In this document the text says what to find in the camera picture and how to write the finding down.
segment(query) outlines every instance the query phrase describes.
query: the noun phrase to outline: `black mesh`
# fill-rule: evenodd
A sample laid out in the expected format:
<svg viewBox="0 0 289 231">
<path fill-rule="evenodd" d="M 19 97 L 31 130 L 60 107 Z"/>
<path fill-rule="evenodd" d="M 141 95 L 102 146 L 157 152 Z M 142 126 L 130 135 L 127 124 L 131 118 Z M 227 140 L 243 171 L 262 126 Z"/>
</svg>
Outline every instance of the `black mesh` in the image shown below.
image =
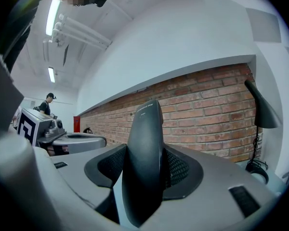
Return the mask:
<svg viewBox="0 0 289 231">
<path fill-rule="evenodd" d="M 98 170 L 107 178 L 116 182 L 123 170 L 125 148 L 102 159 L 98 164 Z"/>
<path fill-rule="evenodd" d="M 165 177 L 165 189 L 178 184 L 187 177 L 189 166 L 168 150 L 163 152 L 163 168 Z"/>
</svg>

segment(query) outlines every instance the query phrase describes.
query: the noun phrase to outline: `black fabric panel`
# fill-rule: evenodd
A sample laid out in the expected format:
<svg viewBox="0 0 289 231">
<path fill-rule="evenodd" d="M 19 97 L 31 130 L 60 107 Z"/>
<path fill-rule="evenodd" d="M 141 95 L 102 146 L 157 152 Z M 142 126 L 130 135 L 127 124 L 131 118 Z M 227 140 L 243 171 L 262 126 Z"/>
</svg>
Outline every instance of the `black fabric panel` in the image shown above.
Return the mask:
<svg viewBox="0 0 289 231">
<path fill-rule="evenodd" d="M 92 158 L 85 165 L 86 176 L 97 186 L 112 188 L 122 170 L 126 144 Z"/>
</svg>

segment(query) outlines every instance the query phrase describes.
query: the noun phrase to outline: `white wall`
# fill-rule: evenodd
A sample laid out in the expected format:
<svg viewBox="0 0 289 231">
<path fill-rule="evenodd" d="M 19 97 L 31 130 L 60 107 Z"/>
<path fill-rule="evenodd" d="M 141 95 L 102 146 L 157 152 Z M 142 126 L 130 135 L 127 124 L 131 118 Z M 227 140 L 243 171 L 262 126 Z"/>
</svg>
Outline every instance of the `white wall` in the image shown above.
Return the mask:
<svg viewBox="0 0 289 231">
<path fill-rule="evenodd" d="M 253 54 L 229 40 L 203 4 L 168 0 L 125 27 L 95 61 L 79 90 L 77 113 L 181 74 L 248 62 Z"/>
<path fill-rule="evenodd" d="M 281 178 L 289 171 L 289 30 L 275 8 L 266 0 L 205 0 L 215 18 L 231 29 L 233 36 L 255 50 L 250 68 L 257 88 L 272 105 L 283 125 L 263 132 L 262 160 Z M 271 13 L 278 19 L 280 43 L 254 42 L 246 8 Z"/>
<path fill-rule="evenodd" d="M 46 99 L 46 95 L 52 92 L 57 99 L 49 104 L 51 113 L 62 120 L 63 127 L 67 132 L 74 131 L 73 116 L 76 115 L 76 91 L 41 83 L 35 76 L 20 71 L 17 64 L 14 66 L 11 76 L 14 85 L 24 95 L 25 99 L 35 101 L 36 106 L 39 106 Z"/>
<path fill-rule="evenodd" d="M 137 17 L 100 55 L 79 90 L 77 113 L 175 76 L 247 62 L 283 125 L 266 129 L 262 159 L 289 171 L 289 31 L 265 0 L 169 0 Z M 253 38 L 246 8 L 277 16 L 281 43 Z"/>
</svg>

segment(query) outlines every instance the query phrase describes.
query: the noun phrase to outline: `brick wall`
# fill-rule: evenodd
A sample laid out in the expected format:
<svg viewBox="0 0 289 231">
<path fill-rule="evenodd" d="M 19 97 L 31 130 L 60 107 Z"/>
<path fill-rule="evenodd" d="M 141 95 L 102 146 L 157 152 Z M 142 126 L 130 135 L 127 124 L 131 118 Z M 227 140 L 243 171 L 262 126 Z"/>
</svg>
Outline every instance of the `brick wall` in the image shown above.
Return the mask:
<svg viewBox="0 0 289 231">
<path fill-rule="evenodd" d="M 254 81 L 246 64 L 211 68 L 179 76 L 101 105 L 81 116 L 108 143 L 126 143 L 138 105 L 157 99 L 164 141 L 232 161 L 251 158 L 255 102 L 244 81 Z"/>
</svg>

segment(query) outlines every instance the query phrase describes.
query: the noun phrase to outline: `black cap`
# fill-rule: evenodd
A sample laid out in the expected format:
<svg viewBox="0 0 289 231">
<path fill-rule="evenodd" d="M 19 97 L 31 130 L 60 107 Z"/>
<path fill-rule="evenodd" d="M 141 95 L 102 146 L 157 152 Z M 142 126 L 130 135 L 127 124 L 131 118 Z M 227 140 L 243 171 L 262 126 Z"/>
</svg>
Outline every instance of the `black cap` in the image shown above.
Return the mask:
<svg viewBox="0 0 289 231">
<path fill-rule="evenodd" d="M 48 98 L 48 97 L 51 97 L 51 98 L 54 99 L 54 94 L 50 92 L 50 93 L 47 94 L 47 97 L 46 97 L 46 98 Z"/>
</svg>

